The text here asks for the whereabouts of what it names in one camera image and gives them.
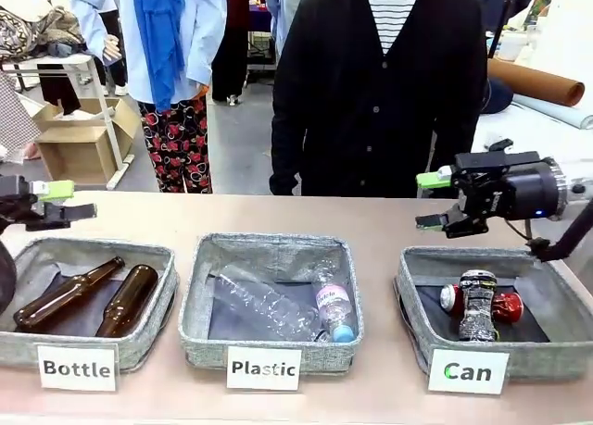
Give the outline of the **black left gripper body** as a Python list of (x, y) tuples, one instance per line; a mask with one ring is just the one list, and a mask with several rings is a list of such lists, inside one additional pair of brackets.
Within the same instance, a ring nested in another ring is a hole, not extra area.
[(1, 232), (12, 224), (26, 224), (38, 219), (32, 211), (37, 196), (30, 193), (30, 184), (20, 175), (1, 176)]

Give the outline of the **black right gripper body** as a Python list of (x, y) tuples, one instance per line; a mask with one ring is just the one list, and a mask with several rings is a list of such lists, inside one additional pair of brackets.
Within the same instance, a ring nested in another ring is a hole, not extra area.
[(458, 154), (451, 184), (460, 191), (461, 212), (480, 219), (553, 218), (567, 206), (565, 175), (535, 151)]

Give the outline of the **pale hand of blue-shirted figure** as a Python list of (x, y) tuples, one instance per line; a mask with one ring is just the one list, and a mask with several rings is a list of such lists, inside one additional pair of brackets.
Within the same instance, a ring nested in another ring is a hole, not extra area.
[(120, 40), (117, 36), (107, 34), (104, 40), (103, 58), (109, 63), (117, 62), (122, 58)]

